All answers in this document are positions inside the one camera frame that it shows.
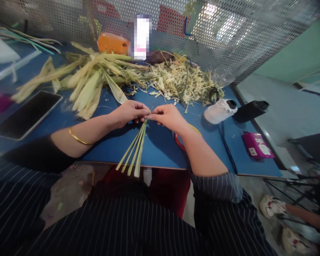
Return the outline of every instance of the metal mesh screen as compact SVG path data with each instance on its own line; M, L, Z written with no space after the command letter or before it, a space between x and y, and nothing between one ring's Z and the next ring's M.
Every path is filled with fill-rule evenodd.
M153 17L155 48L187 54L240 82L319 16L315 0L0 0L0 18L29 32L95 46L101 32L130 39L134 14Z

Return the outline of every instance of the black phone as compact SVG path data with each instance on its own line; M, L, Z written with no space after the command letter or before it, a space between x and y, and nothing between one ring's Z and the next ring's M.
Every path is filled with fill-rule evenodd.
M62 96L51 92L37 92L0 124L0 136L13 140L24 139L54 109L62 98Z

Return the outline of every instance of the white sneaker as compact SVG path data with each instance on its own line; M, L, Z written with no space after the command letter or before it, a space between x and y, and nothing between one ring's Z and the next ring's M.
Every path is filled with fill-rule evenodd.
M292 231L288 226L283 228L282 245L290 255L299 252L303 255L317 255L318 249L310 241Z
M285 204L277 197L265 195L260 201L260 209L263 215L270 219L276 214L287 215Z

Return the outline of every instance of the orange container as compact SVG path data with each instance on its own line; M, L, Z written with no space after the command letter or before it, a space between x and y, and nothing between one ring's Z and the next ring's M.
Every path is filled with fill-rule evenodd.
M129 40L110 33L102 33L97 40L97 46L100 52L108 50L107 53L112 53L111 50L113 50L115 54L127 53L128 55L129 45Z

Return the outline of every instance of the thread spool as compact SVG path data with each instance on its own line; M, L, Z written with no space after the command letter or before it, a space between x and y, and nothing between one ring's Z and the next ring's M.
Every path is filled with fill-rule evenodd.
M218 124L237 112L237 103L233 100L221 99L216 104L209 106L204 112L204 117L212 124Z
M239 123L245 123L268 111L269 103L266 101L251 101L241 106L233 118Z

